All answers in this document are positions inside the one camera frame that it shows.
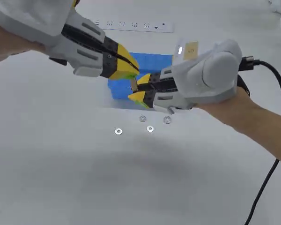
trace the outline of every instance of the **white sleeve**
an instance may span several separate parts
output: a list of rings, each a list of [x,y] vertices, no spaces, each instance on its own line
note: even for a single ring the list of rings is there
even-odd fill
[[[57,36],[72,4],[73,0],[0,0],[0,14],[49,36]]]

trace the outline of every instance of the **blue container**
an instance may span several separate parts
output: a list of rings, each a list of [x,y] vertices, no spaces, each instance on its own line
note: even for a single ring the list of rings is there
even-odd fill
[[[144,53],[131,53],[132,57],[139,63],[140,75],[137,80],[148,73],[156,73],[172,64],[172,55],[155,55]],[[108,80],[108,87],[114,99],[128,99],[132,94],[130,80]]]

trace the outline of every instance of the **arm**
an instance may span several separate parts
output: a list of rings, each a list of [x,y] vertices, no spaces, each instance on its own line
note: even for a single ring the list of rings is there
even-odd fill
[[[256,141],[281,160],[281,116],[255,104],[243,89],[238,88],[237,96],[231,100],[198,108]]]
[[[32,43],[22,37],[8,33],[0,27],[0,61],[10,55],[29,50],[44,52],[44,47],[38,43]]]

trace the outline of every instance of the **white tabletop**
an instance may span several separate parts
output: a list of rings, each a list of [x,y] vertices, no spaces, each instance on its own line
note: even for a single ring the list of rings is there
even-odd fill
[[[181,36],[232,38],[281,72],[279,15],[266,1],[125,2],[81,1],[78,11],[175,23],[174,34],[107,32],[131,52],[172,54]],[[241,75],[254,101],[281,114],[269,71]],[[0,225],[244,223],[273,156],[200,110],[167,125],[162,113],[112,106],[105,79],[74,76],[41,54],[0,64]],[[252,224],[281,224],[281,165]]]

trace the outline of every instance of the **metal washer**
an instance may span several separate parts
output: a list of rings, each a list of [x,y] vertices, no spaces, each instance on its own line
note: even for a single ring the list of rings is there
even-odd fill
[[[146,122],[147,118],[145,116],[140,116],[140,122]]]
[[[123,133],[121,128],[117,128],[115,131],[116,135],[121,135]]]
[[[147,131],[148,132],[153,132],[154,131],[154,127],[152,127],[152,126],[147,126]]]
[[[165,116],[163,122],[165,124],[170,124],[172,122],[172,118],[170,116]]]

